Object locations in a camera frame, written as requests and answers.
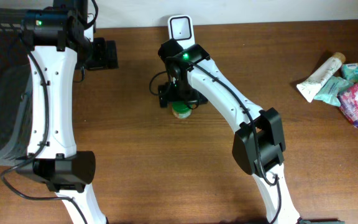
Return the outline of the green lid jar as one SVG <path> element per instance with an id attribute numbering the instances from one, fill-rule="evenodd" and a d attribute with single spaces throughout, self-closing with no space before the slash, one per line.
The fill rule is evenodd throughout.
<path id="1" fill-rule="evenodd" d="M 184 102 L 173 102 L 172 113 L 178 119 L 186 119 L 191 115 L 191 109 Z"/>

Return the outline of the white tube package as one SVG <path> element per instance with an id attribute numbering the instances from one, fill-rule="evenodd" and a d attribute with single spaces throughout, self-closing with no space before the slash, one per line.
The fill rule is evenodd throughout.
<path id="1" fill-rule="evenodd" d="M 334 53 L 305 81 L 297 84 L 296 88 L 306 101 L 311 103 L 322 87 L 325 86 L 345 61 L 346 57 L 344 54 L 340 52 Z"/>

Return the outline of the teal pouch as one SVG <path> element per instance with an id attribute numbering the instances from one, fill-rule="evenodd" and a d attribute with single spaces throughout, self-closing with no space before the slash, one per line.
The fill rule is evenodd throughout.
<path id="1" fill-rule="evenodd" d="M 331 77 L 314 97 L 314 100 L 323 101 L 329 105 L 340 107 L 341 103 L 337 96 L 353 85 L 349 80 L 341 77 Z"/>

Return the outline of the green white pocket tissue pack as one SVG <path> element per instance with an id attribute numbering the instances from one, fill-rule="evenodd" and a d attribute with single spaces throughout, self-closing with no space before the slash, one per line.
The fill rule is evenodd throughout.
<path id="1" fill-rule="evenodd" d="M 341 67 L 341 75 L 352 83 L 358 82 L 358 63 L 348 63 Z"/>

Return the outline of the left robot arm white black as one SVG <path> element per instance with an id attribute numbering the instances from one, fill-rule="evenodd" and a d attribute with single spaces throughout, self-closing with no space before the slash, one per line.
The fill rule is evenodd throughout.
<path id="1" fill-rule="evenodd" d="M 32 132 L 14 172 L 46 185 L 51 201 L 64 203 L 73 223 L 107 223 L 94 190 L 96 157 L 79 151 L 73 134 L 75 70 L 117 68 L 116 44 L 94 38 L 97 13 L 88 1 L 54 1 L 29 10 L 19 39 L 32 75 Z"/>

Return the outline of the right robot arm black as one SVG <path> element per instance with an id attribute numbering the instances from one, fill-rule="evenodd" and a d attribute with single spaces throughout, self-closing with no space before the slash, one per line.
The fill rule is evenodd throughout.
<path id="1" fill-rule="evenodd" d="M 181 99 L 188 101 L 196 93 L 203 95 L 231 127 L 233 158 L 254 178 L 264 201 L 267 221 L 299 223 L 301 216 L 285 180 L 285 137 L 278 111 L 263 110 L 246 98 L 198 44 L 185 49 L 177 40 L 170 39 L 161 45 L 158 56 L 168 75 L 177 81 Z"/>

